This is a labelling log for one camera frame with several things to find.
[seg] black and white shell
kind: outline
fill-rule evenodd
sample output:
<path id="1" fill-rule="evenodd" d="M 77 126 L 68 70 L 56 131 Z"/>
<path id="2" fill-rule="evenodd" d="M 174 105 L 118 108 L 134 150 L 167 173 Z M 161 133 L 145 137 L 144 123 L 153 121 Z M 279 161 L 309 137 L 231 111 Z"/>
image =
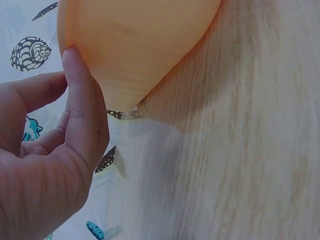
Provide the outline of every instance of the black and white shell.
<path id="1" fill-rule="evenodd" d="M 11 65 L 22 72 L 38 69 L 49 58 L 51 51 L 39 37 L 25 37 L 13 48 Z"/>

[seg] patterned fabric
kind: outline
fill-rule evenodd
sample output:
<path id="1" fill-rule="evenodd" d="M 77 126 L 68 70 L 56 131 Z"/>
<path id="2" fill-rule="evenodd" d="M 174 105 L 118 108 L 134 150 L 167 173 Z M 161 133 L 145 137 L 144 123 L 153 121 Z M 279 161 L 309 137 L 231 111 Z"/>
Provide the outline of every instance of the patterned fabric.
<path id="1" fill-rule="evenodd" d="M 57 6 L 56 0 L 0 0 L 0 82 L 62 70 L 56 35 Z M 22 142 L 34 141 L 57 125 L 67 94 L 26 117 Z M 114 195 L 122 198 L 123 191 L 118 189 L 126 181 L 127 163 L 117 136 L 123 124 L 142 118 L 136 110 L 108 111 L 110 144 L 93 174 L 88 201 L 46 240 L 121 239 L 119 216 L 124 213 L 121 201 L 112 199 Z"/>

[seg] skin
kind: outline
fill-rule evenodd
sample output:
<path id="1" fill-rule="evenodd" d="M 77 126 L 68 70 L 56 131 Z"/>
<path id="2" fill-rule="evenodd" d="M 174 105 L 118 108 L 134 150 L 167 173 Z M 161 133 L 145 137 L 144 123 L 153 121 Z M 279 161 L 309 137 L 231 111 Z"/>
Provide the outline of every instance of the skin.
<path id="1" fill-rule="evenodd" d="M 79 211 L 109 143 L 102 91 L 76 47 L 62 65 L 64 72 L 0 84 L 0 239 L 44 239 Z M 26 115 L 67 87 L 58 126 L 21 143 Z"/>

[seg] light wooden surface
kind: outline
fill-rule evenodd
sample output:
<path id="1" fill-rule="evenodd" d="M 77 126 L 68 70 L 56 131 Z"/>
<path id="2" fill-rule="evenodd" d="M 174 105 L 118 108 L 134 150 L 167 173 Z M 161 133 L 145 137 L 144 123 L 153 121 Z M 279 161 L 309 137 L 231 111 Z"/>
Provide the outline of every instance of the light wooden surface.
<path id="1" fill-rule="evenodd" d="M 139 110 L 120 239 L 320 239 L 319 0 L 224 0 Z"/>

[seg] white fabric background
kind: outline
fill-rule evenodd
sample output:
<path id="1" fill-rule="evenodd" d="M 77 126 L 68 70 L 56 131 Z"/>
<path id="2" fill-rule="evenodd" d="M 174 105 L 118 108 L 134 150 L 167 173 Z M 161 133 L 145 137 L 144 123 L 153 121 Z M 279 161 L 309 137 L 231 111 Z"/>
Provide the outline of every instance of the white fabric background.
<path id="1" fill-rule="evenodd" d="M 0 0 L 0 82 L 16 81 L 41 73 L 62 70 L 56 36 L 57 8 L 32 21 L 41 10 L 54 2 L 56 0 Z M 49 45 L 52 52 L 40 68 L 22 72 L 11 66 L 10 58 L 17 43 L 23 38 L 31 36 L 41 38 Z M 43 128 L 40 135 L 54 128 L 58 123 L 65 109 L 67 94 L 66 92 L 56 102 L 28 115 Z M 108 116 L 108 121 L 111 139 L 106 153 L 117 144 L 120 125 L 119 120 L 111 116 Z M 124 180 L 121 174 L 115 170 L 107 169 L 99 175 L 95 174 L 88 201 L 83 209 L 47 239 L 96 240 L 97 238 L 86 227 L 87 221 L 92 221 L 103 231 L 120 226 L 123 212 L 122 193 L 119 190 Z M 120 236 L 121 234 L 112 239 L 120 239 Z"/>

